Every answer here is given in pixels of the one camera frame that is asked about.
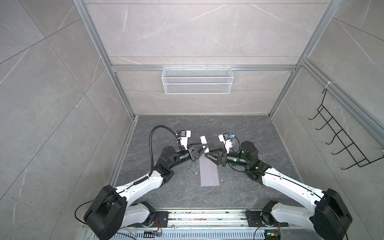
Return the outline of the white glue stick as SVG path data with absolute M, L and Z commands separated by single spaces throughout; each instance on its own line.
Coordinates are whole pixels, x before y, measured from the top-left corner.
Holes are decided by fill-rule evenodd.
M 206 137 L 205 136 L 201 136 L 200 139 L 201 139 L 201 144 L 203 145 L 203 148 L 204 148 L 204 153 L 208 153 L 210 150 L 209 150 L 209 147 L 208 147 L 208 142 L 207 142 Z

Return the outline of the grey purple envelope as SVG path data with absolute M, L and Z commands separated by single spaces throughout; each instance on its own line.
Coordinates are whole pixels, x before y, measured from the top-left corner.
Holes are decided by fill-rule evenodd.
M 220 185 L 217 165 L 205 156 L 199 159 L 202 187 L 218 187 Z

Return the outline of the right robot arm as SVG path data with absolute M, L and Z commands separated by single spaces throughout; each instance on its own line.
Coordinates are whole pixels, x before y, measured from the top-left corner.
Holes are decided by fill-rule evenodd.
M 348 228 L 353 218 L 342 197 L 332 189 L 323 191 L 296 181 L 282 174 L 259 159 L 259 151 L 252 142 L 240 144 L 239 151 L 226 149 L 210 151 L 206 158 L 216 165 L 231 168 L 241 166 L 252 181 L 270 187 L 290 197 L 300 207 L 269 202 L 261 214 L 265 225 L 288 223 L 315 231 L 324 240 L 348 239 Z

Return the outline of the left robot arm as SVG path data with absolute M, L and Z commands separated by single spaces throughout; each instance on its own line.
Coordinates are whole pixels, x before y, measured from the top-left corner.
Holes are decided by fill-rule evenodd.
M 107 185 L 98 193 L 84 215 L 85 223 L 100 240 L 111 239 L 120 228 L 135 224 L 150 225 L 155 219 L 155 209 L 147 202 L 135 201 L 148 192 L 160 188 L 174 175 L 173 167 L 186 161 L 198 160 L 207 145 L 191 144 L 176 151 L 172 146 L 163 148 L 152 173 L 118 186 Z

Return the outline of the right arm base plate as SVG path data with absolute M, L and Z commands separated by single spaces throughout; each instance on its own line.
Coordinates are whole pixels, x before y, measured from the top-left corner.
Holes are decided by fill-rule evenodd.
M 245 216 L 249 227 L 266 227 L 271 222 L 269 216 L 262 211 L 246 210 Z

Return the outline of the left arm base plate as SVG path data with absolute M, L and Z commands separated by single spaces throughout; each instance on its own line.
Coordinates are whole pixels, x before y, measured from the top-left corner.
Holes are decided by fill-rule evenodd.
M 169 214 L 167 211 L 151 212 L 146 225 L 152 228 L 157 228 L 158 225 L 161 228 L 166 228 L 168 226 Z

